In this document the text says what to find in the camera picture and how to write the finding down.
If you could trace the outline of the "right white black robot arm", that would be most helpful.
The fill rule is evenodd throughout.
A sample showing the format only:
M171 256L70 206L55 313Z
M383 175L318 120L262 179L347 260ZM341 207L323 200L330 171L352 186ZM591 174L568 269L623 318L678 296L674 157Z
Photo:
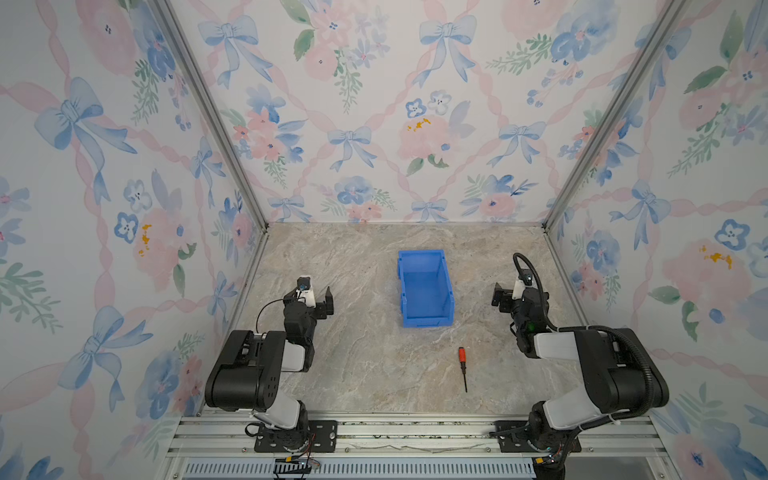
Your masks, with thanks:
M576 450L581 433L665 406L669 387L632 329L553 327L548 300L546 292L519 280L512 289L496 284L491 305L511 316L510 331L523 355L576 361L581 384L534 404L523 423L497 421L489 435L502 448L538 453L537 467L558 471Z

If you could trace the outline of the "red handled screwdriver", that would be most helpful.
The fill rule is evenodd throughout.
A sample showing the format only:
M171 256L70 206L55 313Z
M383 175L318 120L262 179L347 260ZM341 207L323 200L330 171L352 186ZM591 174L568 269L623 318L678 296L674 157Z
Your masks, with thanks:
M467 355L466 350L464 347L458 348L458 360L460 364L460 369L462 373L462 380L463 380L463 386L464 391L468 392L468 382L467 382Z

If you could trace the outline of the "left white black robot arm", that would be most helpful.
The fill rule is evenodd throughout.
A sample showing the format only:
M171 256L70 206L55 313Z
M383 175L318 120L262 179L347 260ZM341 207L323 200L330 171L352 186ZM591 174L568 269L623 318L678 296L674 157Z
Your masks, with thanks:
M229 334L206 381L205 404L227 412L245 410L253 420L244 427L257 453L307 454L320 445L306 405L281 391L283 373L306 373L315 356L317 323L334 314L326 289L317 300L304 285L282 297L283 330Z

